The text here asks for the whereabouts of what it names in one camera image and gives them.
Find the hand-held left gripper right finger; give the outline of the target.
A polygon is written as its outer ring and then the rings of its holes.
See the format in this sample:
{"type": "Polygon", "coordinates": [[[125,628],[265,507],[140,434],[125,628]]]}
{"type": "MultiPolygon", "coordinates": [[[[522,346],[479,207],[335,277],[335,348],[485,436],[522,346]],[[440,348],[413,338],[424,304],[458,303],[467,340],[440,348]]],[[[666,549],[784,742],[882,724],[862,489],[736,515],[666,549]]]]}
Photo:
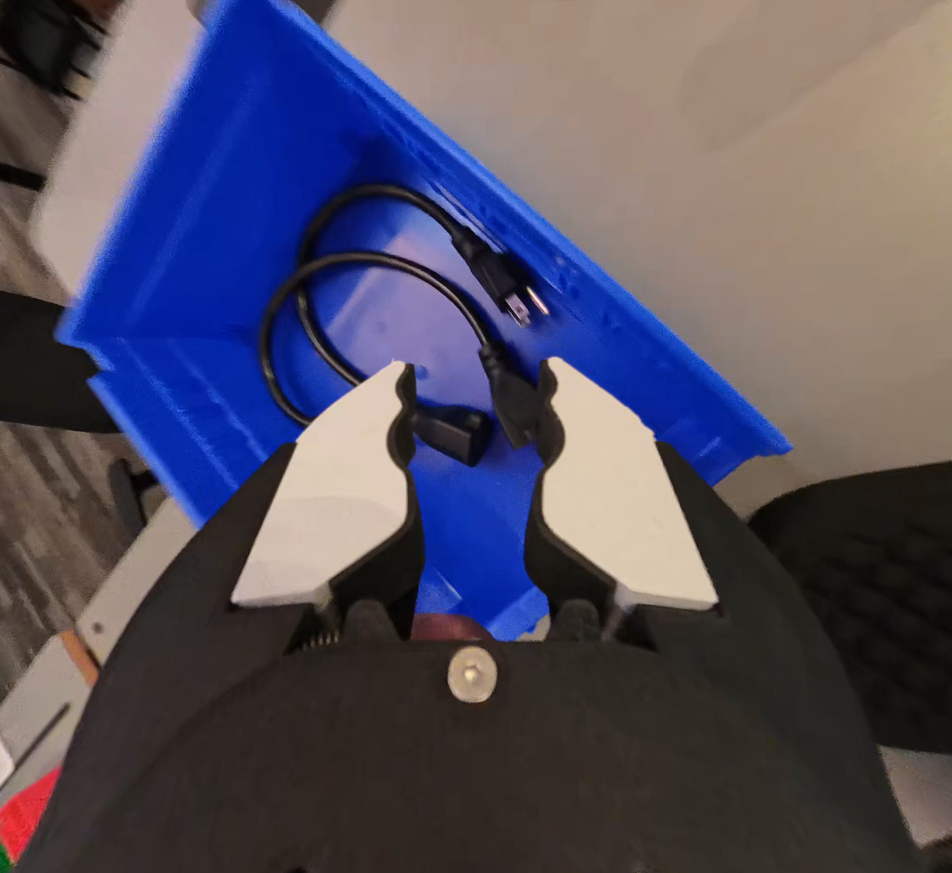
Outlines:
{"type": "Polygon", "coordinates": [[[524,563],[551,627],[582,603],[599,628],[642,606],[719,605],[651,428],[563,358],[541,362],[539,397],[524,563]]]}

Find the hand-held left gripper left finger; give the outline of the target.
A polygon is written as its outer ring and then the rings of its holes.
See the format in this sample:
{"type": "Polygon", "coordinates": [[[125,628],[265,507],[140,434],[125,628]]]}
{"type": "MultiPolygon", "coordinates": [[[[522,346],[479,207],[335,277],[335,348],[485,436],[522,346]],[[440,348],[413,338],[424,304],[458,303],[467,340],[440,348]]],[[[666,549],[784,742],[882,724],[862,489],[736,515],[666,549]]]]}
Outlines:
{"type": "Polygon", "coordinates": [[[315,418],[294,443],[233,605],[311,605],[345,616],[379,602],[412,624],[424,536],[410,472],[416,378],[394,361],[315,418]]]}

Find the blue plastic bin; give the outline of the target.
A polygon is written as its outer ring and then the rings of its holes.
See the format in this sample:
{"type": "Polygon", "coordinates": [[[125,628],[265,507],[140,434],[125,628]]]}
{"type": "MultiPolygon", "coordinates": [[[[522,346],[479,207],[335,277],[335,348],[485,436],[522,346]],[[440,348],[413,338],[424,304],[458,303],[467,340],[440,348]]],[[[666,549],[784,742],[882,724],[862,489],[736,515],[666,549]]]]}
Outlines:
{"type": "MultiPolygon", "coordinates": [[[[61,324],[100,366],[98,397],[194,522],[301,432],[267,391],[261,320],[318,210],[377,182],[422,192],[515,259],[549,316],[536,312],[519,329],[446,231],[403,202],[355,202],[318,255],[381,251],[432,268],[472,296],[528,376],[545,358],[567,360],[709,486],[791,451],[648,308],[294,4],[212,0],[206,28],[61,324]]],[[[436,290],[384,269],[328,271],[308,291],[343,357],[368,374],[412,363],[421,403],[492,414],[477,338],[436,290]]],[[[469,616],[511,641],[547,611],[522,553],[541,462],[514,450],[492,415],[475,467],[417,442],[426,559],[417,611],[469,616]]]]}

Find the grey side table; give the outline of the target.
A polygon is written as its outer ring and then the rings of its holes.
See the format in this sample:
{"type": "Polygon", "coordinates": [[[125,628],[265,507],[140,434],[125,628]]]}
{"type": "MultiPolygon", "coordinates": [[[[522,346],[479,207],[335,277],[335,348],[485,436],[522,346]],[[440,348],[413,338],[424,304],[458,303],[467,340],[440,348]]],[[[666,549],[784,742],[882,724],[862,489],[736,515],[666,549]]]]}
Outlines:
{"type": "Polygon", "coordinates": [[[195,534],[166,499],[72,628],[52,636],[1,706],[1,803],[61,764],[92,687],[138,607],[195,534]]]}

